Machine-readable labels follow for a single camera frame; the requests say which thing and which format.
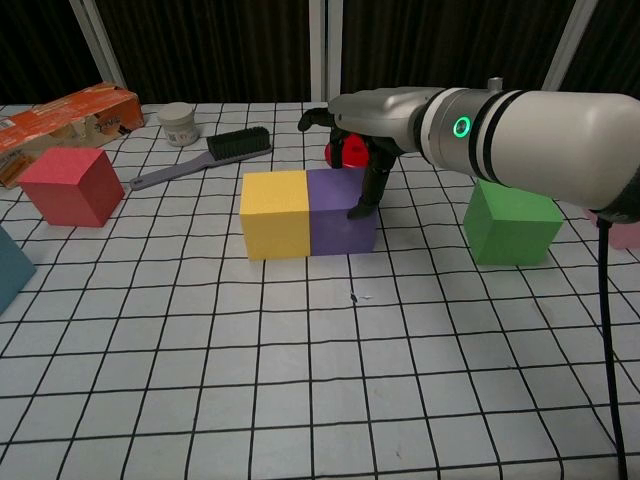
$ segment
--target orange box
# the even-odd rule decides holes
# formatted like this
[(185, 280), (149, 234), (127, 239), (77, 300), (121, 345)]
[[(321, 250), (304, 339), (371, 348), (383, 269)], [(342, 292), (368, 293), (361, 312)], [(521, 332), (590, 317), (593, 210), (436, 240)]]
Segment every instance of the orange box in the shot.
[(14, 187), (49, 147), (99, 147), (143, 124), (138, 96), (108, 83), (0, 120), (0, 182)]

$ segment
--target curtain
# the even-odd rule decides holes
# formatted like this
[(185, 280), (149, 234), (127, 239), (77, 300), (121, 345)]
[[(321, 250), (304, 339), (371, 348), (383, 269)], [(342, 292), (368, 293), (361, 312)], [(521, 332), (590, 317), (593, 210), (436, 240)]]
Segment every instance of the curtain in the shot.
[(542, 86), (573, 0), (345, 0), (342, 91)]
[(640, 2), (598, 2), (562, 90), (625, 93), (640, 99)]
[(44, 103), (99, 83), (67, 0), (2, 0), (0, 104)]
[(96, 3), (127, 86), (144, 103), (310, 97), (306, 1)]

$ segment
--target black bristles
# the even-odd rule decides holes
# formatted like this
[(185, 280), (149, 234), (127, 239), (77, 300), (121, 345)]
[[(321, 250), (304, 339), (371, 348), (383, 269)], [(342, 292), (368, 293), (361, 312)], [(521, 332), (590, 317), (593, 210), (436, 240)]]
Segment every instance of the black bristles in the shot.
[(207, 137), (207, 146), (216, 160), (262, 152), (271, 148), (269, 131), (264, 127), (252, 127)]

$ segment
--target white lid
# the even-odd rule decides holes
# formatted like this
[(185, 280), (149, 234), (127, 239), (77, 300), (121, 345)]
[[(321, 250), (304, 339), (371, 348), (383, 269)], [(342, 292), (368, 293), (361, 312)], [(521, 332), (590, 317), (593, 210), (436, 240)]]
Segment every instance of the white lid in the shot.
[(193, 108), (188, 103), (168, 103), (158, 112), (158, 120), (162, 125), (180, 125), (193, 120)]

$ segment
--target foam block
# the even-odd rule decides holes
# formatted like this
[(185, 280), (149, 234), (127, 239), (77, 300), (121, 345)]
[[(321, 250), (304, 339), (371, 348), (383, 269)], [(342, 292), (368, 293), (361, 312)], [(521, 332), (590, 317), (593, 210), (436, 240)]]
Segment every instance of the foam block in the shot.
[(245, 174), (240, 221), (250, 260), (310, 255), (306, 172)]
[(35, 271), (20, 247), (0, 227), (0, 313), (9, 306)]
[(464, 217), (471, 253), (479, 265), (536, 265), (562, 226), (547, 197), (478, 181)]
[[(595, 226), (598, 217), (590, 210), (584, 212)], [(609, 245), (617, 250), (640, 248), (640, 222), (614, 223), (609, 229)]]
[(349, 220), (347, 212), (358, 203), (363, 168), (309, 170), (311, 255), (366, 253), (373, 250), (378, 215)]
[(18, 183), (50, 225), (101, 227), (124, 196), (99, 148), (50, 148)]

